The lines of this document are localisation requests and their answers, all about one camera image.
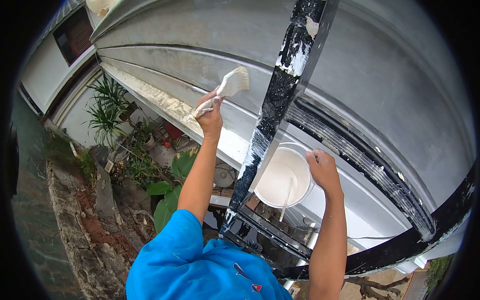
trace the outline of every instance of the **person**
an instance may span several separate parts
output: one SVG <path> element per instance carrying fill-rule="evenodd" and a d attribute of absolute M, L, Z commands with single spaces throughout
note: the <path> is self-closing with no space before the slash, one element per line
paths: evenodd
<path fill-rule="evenodd" d="M 200 98 L 197 107 L 216 96 Z M 163 230 L 140 250 L 128 274 L 128 300 L 292 299 L 261 257 L 226 240 L 203 247 L 202 223 L 212 193 L 216 149 L 223 125 L 220 105 L 197 121 L 204 141 L 181 190 L 178 209 Z M 325 192 L 325 213 L 309 268 L 308 299 L 338 299 L 347 260 L 344 195 L 335 160 L 314 149 L 306 159 Z"/>

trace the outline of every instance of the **logo on shirt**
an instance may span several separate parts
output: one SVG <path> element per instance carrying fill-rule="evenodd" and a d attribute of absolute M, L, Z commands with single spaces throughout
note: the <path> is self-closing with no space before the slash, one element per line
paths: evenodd
<path fill-rule="evenodd" d="M 261 285 L 258 284 L 252 284 L 252 292 L 257 292 L 260 293 L 260 289 L 262 288 Z"/>
<path fill-rule="evenodd" d="M 244 278 L 248 279 L 247 274 L 240 268 L 240 265 L 238 263 L 233 264 L 233 268 L 237 270 L 237 273 L 235 275 L 242 275 Z"/>

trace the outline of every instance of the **white pipe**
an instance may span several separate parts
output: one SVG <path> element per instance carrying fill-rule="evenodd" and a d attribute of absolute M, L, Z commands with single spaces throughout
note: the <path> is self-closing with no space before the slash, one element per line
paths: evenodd
<path fill-rule="evenodd" d="M 77 150 L 75 150 L 75 147 L 73 146 L 72 142 L 70 142 L 70 148 L 72 149 L 73 156 L 78 157 Z"/>
<path fill-rule="evenodd" d="M 315 243 L 317 242 L 317 238 L 318 238 L 318 233 L 316 233 L 316 232 L 312 233 L 312 236 L 310 237 L 310 240 L 308 241 L 307 247 L 310 248 L 310 249 L 313 249 L 313 247 L 315 246 Z M 306 264 L 307 264 L 306 261 L 304 261 L 303 259 L 299 259 L 299 261 L 297 262 L 296 266 L 301 266 L 301 265 L 306 265 Z M 290 289 L 292 288 L 294 282 L 295 282 L 294 280 L 287 280 L 287 281 L 283 284 L 283 287 L 284 287 L 287 291 L 290 291 Z"/>

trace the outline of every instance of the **red object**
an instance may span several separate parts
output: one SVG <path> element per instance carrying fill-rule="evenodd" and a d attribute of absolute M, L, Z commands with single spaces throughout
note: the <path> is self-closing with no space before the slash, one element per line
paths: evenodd
<path fill-rule="evenodd" d="M 168 135 L 172 140 L 176 140 L 182 135 L 184 135 L 184 133 L 180 129 L 178 129 L 177 127 L 173 126 L 170 123 L 166 123 L 165 125 L 163 125 L 163 128 L 165 128 L 165 130 L 167 131 Z"/>
<path fill-rule="evenodd" d="M 260 293 L 260 289 L 261 289 L 261 288 L 262 288 L 262 286 L 259 285 L 259 284 L 252 284 L 253 292 Z"/>

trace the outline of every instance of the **large leaf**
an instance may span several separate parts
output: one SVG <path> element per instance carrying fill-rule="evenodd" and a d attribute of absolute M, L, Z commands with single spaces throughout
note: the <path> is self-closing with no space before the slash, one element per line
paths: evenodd
<path fill-rule="evenodd" d="M 185 152 L 180 151 L 173 157 L 173 160 L 177 161 L 176 162 L 177 168 L 179 170 L 180 175 L 182 175 L 183 177 L 188 176 L 188 173 L 190 173 L 193 163 L 197 158 L 199 150 L 200 150 L 200 146 L 193 147 L 191 149 L 188 149 Z"/>
<path fill-rule="evenodd" d="M 170 211 L 167 207 L 167 203 L 165 201 L 160 201 L 153 213 L 153 223 L 155 224 L 155 230 L 157 233 L 161 232 L 163 227 L 167 224 L 167 222 L 172 217 L 173 212 Z"/>
<path fill-rule="evenodd" d="M 177 210 L 181 188 L 181 185 L 177 185 L 172 191 L 165 193 L 165 202 L 167 203 L 167 207 L 171 212 Z"/>
<path fill-rule="evenodd" d="M 178 158 L 177 158 L 177 155 L 175 155 L 172 159 L 172 173 L 173 175 L 177 176 L 177 177 L 180 177 L 181 174 L 180 174 L 180 171 L 179 171 L 179 167 L 177 165 L 177 162 L 178 162 Z"/>
<path fill-rule="evenodd" d="M 160 181 L 150 184 L 147 187 L 147 194 L 151 195 L 163 195 L 172 190 L 170 183 L 166 181 Z"/>

